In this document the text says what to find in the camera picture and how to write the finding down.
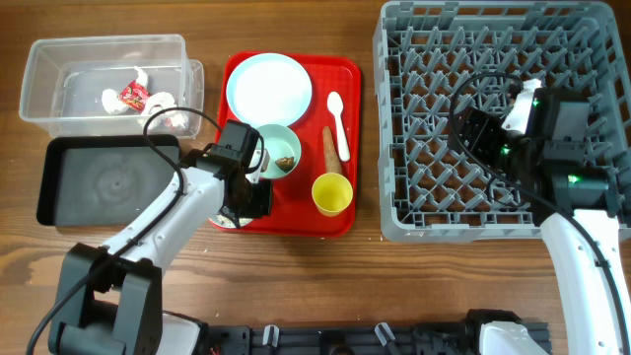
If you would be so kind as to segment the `light blue bowl with crumbs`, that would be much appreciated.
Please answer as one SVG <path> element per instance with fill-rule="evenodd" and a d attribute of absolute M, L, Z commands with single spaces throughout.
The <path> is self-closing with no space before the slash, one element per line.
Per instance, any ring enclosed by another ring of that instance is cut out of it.
<path fill-rule="evenodd" d="M 231 219 L 223 215 L 212 216 L 209 219 L 209 221 L 218 228 L 235 229 L 237 227 Z M 244 227 L 251 222 L 252 222 L 252 219 L 250 218 L 240 218 L 238 224 L 239 224 L 239 227 Z"/>

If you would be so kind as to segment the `red snack wrapper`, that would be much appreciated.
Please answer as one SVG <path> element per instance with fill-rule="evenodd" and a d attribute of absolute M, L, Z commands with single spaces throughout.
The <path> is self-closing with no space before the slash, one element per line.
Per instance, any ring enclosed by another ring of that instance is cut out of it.
<path fill-rule="evenodd" d="M 118 99 L 128 107 L 142 112 L 150 94 L 148 90 L 137 81 L 130 82 L 118 95 Z"/>

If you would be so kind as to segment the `white tissue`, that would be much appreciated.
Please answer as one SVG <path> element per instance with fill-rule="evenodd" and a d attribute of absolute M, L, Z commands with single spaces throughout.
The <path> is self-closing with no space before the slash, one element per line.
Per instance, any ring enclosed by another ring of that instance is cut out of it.
<path fill-rule="evenodd" d="M 144 104 L 141 112 L 142 115 L 152 116 L 158 113 L 148 125 L 148 129 L 152 130 L 159 126 L 166 127 L 171 130 L 185 129 L 188 127 L 188 117 L 180 110 L 176 110 L 175 98 L 167 92 L 159 92 L 151 95 Z"/>

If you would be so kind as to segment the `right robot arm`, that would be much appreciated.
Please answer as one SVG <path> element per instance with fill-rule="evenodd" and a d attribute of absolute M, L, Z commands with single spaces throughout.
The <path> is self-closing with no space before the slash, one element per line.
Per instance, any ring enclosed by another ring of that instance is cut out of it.
<path fill-rule="evenodd" d="M 630 351 L 630 297 L 619 254 L 621 208 L 611 172 L 585 164 L 591 105 L 567 89 L 504 74 L 514 101 L 506 118 L 450 99 L 452 149 L 516 189 L 553 261 L 568 348 L 575 354 Z"/>

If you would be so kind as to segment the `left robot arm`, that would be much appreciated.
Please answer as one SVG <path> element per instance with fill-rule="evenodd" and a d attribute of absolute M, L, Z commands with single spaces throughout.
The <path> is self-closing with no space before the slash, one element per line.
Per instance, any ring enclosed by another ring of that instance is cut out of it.
<path fill-rule="evenodd" d="M 259 174 L 263 136 L 230 121 L 220 140 L 123 231 L 65 255 L 56 300 L 43 320 L 52 354 L 201 354 L 205 323 L 163 308 L 163 277 L 197 229 L 212 217 L 240 228 L 269 215 L 272 191 Z"/>

